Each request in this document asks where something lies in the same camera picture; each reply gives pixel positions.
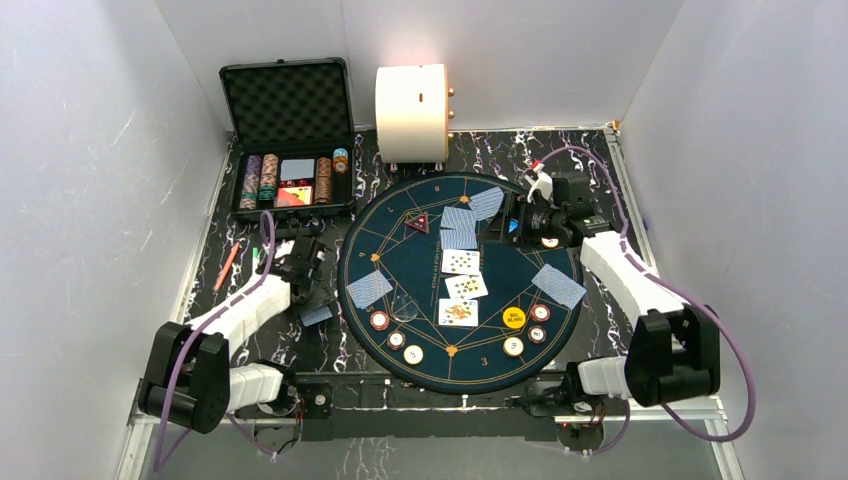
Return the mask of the dealt card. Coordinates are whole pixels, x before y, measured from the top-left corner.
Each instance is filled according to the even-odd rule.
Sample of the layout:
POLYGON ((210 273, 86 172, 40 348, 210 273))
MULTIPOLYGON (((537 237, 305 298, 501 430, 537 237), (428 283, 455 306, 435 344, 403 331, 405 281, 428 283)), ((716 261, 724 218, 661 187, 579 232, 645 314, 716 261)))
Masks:
POLYGON ((471 199, 469 207, 478 221, 494 217, 501 208, 503 200, 499 198, 471 199))
POLYGON ((365 310, 393 289, 387 277, 381 271, 375 270, 349 284, 345 291, 355 308, 365 310))
POLYGON ((586 294, 586 289, 562 273, 544 273, 534 278, 533 283, 556 303, 574 310, 586 294))

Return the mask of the nine of clubs card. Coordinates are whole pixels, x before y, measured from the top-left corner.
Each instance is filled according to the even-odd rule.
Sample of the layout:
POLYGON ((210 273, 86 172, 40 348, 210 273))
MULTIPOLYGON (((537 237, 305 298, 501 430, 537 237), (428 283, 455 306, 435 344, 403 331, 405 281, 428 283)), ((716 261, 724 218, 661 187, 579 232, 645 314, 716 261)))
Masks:
POLYGON ((448 275, 479 275, 481 255, 477 250, 445 249, 440 272, 448 275))

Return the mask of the blue playing card deck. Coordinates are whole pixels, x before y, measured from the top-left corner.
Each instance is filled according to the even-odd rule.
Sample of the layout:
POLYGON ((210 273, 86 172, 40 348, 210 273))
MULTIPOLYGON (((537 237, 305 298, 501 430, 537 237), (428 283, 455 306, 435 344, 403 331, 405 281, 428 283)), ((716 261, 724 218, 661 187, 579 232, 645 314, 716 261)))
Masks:
POLYGON ((333 312, 329 306, 323 306, 315 310, 303 313, 300 315, 300 321, 304 327, 310 327, 321 322, 327 321, 333 317, 333 312))

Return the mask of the eight of spades card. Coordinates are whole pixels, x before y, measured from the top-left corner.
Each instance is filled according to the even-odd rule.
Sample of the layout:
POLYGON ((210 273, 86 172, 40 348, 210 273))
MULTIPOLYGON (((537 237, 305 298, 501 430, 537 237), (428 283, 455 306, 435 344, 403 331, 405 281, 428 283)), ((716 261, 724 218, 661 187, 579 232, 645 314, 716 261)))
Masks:
POLYGON ((481 275, 453 276, 445 279, 445 285, 451 299, 478 299, 488 295, 481 275))

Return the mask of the yellow big blind button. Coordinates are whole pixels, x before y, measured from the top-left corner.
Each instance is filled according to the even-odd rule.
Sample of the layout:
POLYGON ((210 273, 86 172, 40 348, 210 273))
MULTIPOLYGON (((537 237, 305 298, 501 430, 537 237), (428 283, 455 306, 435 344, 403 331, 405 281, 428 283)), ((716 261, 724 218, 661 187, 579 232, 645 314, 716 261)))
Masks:
POLYGON ((502 322, 509 329, 521 329, 526 325, 527 317, 521 308, 510 306, 502 312, 502 322))

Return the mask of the queen of spades card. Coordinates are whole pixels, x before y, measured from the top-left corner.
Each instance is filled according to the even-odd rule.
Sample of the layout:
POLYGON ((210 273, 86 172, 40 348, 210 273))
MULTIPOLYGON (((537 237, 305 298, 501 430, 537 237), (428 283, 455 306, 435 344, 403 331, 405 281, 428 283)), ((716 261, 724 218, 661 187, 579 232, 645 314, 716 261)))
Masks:
POLYGON ((471 299, 439 299, 437 320, 439 326, 477 327, 479 304, 471 299))

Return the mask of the red chips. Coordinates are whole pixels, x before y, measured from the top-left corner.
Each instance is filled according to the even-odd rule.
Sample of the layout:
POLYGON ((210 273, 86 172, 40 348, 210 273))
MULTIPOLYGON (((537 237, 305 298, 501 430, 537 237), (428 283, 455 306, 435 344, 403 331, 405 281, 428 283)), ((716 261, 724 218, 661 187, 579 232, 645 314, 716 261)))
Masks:
POLYGON ((371 328, 374 329, 375 331, 384 331, 390 325, 390 317, 388 316, 388 314, 386 312, 378 310, 378 311, 374 311, 370 315, 369 322, 370 322, 371 328))
POLYGON ((547 305, 537 303, 530 308, 529 316, 535 322, 544 323, 551 318, 551 311, 547 305))

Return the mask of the clear dealer button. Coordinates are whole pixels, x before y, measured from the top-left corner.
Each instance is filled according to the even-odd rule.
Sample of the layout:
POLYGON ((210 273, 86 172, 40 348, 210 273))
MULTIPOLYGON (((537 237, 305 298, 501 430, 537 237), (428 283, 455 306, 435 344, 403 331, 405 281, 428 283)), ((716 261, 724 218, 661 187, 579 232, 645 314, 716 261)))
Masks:
POLYGON ((391 318, 398 323, 408 323, 418 318, 420 311, 413 297, 398 294, 390 303, 391 318))

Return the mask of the brown chips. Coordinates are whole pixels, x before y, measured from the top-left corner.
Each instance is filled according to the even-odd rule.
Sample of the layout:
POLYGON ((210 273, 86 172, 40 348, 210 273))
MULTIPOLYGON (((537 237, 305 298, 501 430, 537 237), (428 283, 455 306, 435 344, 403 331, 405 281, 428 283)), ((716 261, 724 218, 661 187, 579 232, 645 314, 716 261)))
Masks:
POLYGON ((406 336, 402 331, 391 332, 386 339, 386 345, 391 350, 401 350, 405 347, 406 336))
POLYGON ((547 339, 547 332, 541 325, 533 325, 527 330, 527 338, 534 344, 543 344, 547 339))

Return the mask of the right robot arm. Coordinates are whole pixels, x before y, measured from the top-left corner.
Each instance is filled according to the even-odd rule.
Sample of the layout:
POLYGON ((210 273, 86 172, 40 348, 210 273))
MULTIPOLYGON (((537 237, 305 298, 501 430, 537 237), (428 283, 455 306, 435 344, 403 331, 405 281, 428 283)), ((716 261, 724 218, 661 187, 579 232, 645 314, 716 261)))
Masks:
POLYGON ((578 248, 581 265, 600 279, 633 326, 626 355, 569 364, 552 396, 587 414, 604 397, 650 407, 716 393, 720 347, 711 312, 650 280, 644 262, 630 252, 625 232, 596 213, 589 194, 585 174, 540 173, 526 193, 484 192, 469 203, 477 218, 489 223, 483 240, 511 247, 554 240, 578 248))

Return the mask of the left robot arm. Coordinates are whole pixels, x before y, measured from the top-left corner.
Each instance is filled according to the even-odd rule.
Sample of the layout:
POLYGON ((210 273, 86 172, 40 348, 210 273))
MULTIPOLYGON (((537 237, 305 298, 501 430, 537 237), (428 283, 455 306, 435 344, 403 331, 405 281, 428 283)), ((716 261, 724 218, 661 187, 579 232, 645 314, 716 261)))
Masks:
POLYGON ((273 317, 313 299, 327 248, 310 237, 277 247, 269 260, 213 310, 185 323, 167 322, 153 340, 138 408, 207 434, 228 414, 263 405, 275 416, 299 400, 291 370, 268 360, 234 367, 238 347, 273 317))

